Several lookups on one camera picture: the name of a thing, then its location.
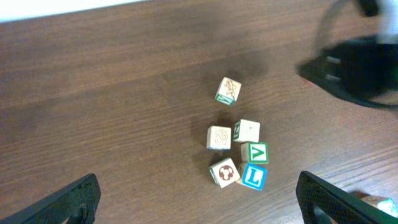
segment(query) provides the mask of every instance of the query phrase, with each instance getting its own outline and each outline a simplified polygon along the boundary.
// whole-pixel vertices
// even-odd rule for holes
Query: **wooden block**
[[[362,201],[378,208],[379,210],[398,218],[398,208],[397,205],[391,198],[385,198],[380,196],[366,196],[362,198]]]
[[[207,129],[206,148],[213,150],[231,149],[231,128],[210,126]]]
[[[241,119],[235,124],[233,140],[236,142],[258,142],[260,123]]]
[[[252,189],[263,190],[267,179],[267,170],[265,168],[250,163],[242,163],[238,172],[241,178],[236,181],[237,183]]]
[[[209,170],[211,176],[216,182],[216,185],[221,188],[226,187],[241,178],[231,158],[224,159],[221,162],[217,162],[216,164],[209,166]]]
[[[241,85],[242,84],[238,83],[237,81],[224,77],[218,87],[215,100],[228,106],[234,105],[238,99]]]
[[[242,162],[268,164],[268,144],[266,142],[247,142],[241,145]]]

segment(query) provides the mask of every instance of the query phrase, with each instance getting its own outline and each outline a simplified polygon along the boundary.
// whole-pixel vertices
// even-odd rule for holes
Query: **black object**
[[[101,191],[94,174],[88,174],[33,205],[0,221],[0,224],[92,224]]]
[[[325,38],[328,26],[347,0],[332,5],[321,24],[318,37]],[[378,7],[375,1],[358,1],[366,16],[375,16]],[[346,40],[329,48],[323,48],[319,56],[297,67],[298,75],[318,85],[333,96],[370,108],[396,109],[371,101],[388,90],[397,89],[398,45],[377,44],[376,35]],[[320,45],[325,40],[318,39]]]
[[[397,224],[394,218],[321,178],[303,171],[296,187],[298,204],[305,224]]]

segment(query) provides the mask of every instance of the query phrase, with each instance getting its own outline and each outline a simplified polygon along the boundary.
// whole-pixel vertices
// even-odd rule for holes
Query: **blue border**
[[[259,187],[253,186],[251,183],[248,183],[248,182],[245,181],[246,180],[246,175],[248,174],[248,170],[249,170],[248,168],[249,167],[253,167],[255,169],[259,169],[259,170],[264,172],[264,175],[262,176],[262,179],[261,179],[261,185]],[[253,165],[253,164],[247,164],[246,165],[246,169],[245,169],[244,174],[243,174],[242,183],[244,185],[246,185],[248,187],[252,187],[252,188],[254,188],[256,190],[262,190],[264,188],[264,184],[266,183],[267,173],[268,173],[268,171],[265,168],[262,168],[262,167],[259,167],[259,166]]]

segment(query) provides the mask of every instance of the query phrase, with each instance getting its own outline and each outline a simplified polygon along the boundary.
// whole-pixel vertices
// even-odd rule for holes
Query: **brown wooden surface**
[[[398,200],[398,116],[304,84],[331,1],[152,1],[1,25],[0,218],[87,173],[96,223],[302,223],[309,170],[346,191]],[[349,4],[332,39],[376,31]],[[232,107],[213,97],[239,80]],[[219,189],[211,124],[261,123],[262,192]]]

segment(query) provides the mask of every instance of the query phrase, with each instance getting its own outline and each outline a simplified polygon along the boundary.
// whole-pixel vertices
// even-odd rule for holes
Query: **wood grain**
[[[398,201],[398,115],[295,74],[331,4],[150,1],[1,24],[0,218],[90,172],[96,223],[302,223],[302,170]],[[376,27],[348,4],[331,41]],[[213,99],[224,76],[243,84],[232,108]],[[208,171],[238,165],[240,145],[206,150],[207,128],[241,118],[269,146],[262,192]]]

